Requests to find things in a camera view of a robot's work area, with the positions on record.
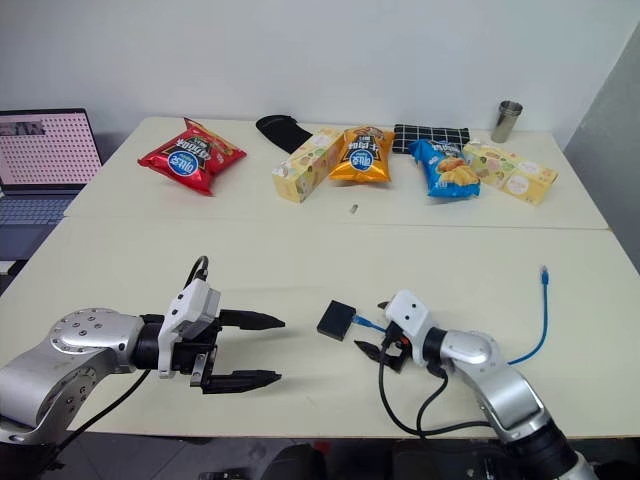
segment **chip bag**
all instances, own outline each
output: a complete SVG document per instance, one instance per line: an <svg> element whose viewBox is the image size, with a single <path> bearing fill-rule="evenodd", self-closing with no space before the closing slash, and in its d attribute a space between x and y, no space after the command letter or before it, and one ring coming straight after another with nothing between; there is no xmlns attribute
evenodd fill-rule
<svg viewBox="0 0 640 480"><path fill-rule="evenodd" d="M211 181L246 153L193 120L184 119L187 130L138 160L204 195L211 193Z"/></svg>
<svg viewBox="0 0 640 480"><path fill-rule="evenodd" d="M390 182L388 157L392 142L393 132L383 132L375 127L345 130L344 146L329 178L355 182Z"/></svg>
<svg viewBox="0 0 640 480"><path fill-rule="evenodd" d="M480 178L457 145L418 140L409 144L409 152L424 167L430 197L468 197L480 193Z"/></svg>

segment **laptop screen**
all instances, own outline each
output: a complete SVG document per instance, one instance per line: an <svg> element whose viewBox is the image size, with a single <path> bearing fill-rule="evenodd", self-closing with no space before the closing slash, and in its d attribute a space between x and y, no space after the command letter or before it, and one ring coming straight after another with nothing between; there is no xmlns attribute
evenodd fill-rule
<svg viewBox="0 0 640 480"><path fill-rule="evenodd" d="M84 110L0 112L4 190L79 188L101 166Z"/></svg>

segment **black checkered cloth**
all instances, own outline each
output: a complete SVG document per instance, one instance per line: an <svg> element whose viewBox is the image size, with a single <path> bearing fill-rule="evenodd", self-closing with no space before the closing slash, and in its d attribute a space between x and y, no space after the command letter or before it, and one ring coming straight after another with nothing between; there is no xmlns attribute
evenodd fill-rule
<svg viewBox="0 0 640 480"><path fill-rule="evenodd" d="M397 123L393 127L393 133L395 153L409 153L409 144L421 139L455 143L460 150L471 140L468 128L432 128Z"/></svg>

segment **red snack bag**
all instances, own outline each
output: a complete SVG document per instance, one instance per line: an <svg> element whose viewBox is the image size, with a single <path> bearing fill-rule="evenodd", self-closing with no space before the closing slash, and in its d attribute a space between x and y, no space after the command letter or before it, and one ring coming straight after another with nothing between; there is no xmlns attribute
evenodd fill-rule
<svg viewBox="0 0 640 480"><path fill-rule="evenodd" d="M138 164L177 180L196 192L211 193L211 181L246 153L188 118L187 130L138 160Z"/></svg>

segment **blue snack bag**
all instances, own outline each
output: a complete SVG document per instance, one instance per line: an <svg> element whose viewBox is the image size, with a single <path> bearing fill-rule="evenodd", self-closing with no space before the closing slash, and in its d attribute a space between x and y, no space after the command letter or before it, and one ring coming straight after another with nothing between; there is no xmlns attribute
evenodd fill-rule
<svg viewBox="0 0 640 480"><path fill-rule="evenodd" d="M480 193L480 178L457 145L418 140L409 144L409 152L424 167L430 197L469 197Z"/></svg>

